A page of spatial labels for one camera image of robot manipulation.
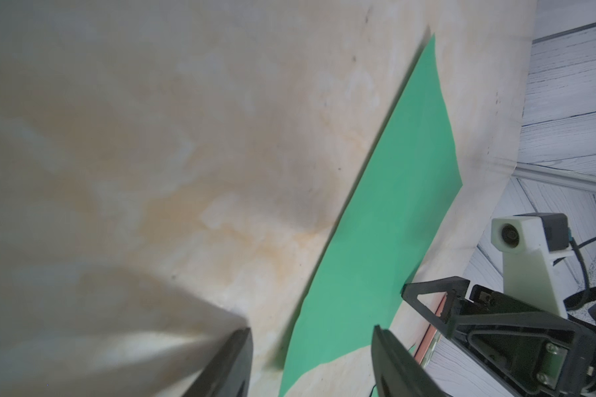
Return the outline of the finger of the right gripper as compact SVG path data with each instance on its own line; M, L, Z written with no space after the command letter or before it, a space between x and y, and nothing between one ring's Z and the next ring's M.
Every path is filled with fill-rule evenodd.
M455 303L460 305L460 300L465 298L470 281L460 276L451 276L435 281L424 281L405 284L402 287L402 299L409 304L412 309L415 309L420 316L429 324L434 325L437 331L444 337L450 337L452 334L450 325L450 318L452 316L452 309ZM440 317L435 317L435 307L438 304L436 300L432 304L429 303L430 309L425 307L424 301L420 301L419 297L424 294L446 293L447 298L445 306Z

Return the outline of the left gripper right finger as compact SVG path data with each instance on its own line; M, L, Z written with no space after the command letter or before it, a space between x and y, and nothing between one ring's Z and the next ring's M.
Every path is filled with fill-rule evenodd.
M377 396L448 396L395 335L379 325L373 329L371 357Z

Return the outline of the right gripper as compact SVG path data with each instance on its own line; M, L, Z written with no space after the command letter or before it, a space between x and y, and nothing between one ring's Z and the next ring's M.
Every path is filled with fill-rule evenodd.
M450 340L514 396L596 396L596 287L588 302L592 323L475 286Z

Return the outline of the green paper sheet top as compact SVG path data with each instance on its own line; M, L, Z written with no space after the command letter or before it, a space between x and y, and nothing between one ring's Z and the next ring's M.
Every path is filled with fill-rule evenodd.
M332 236L293 328L280 395L389 326L462 179L429 41Z

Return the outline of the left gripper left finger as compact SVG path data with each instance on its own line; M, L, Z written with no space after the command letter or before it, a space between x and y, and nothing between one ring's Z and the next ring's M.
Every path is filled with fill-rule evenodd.
M246 397L253 365L250 328L234 331L184 397Z

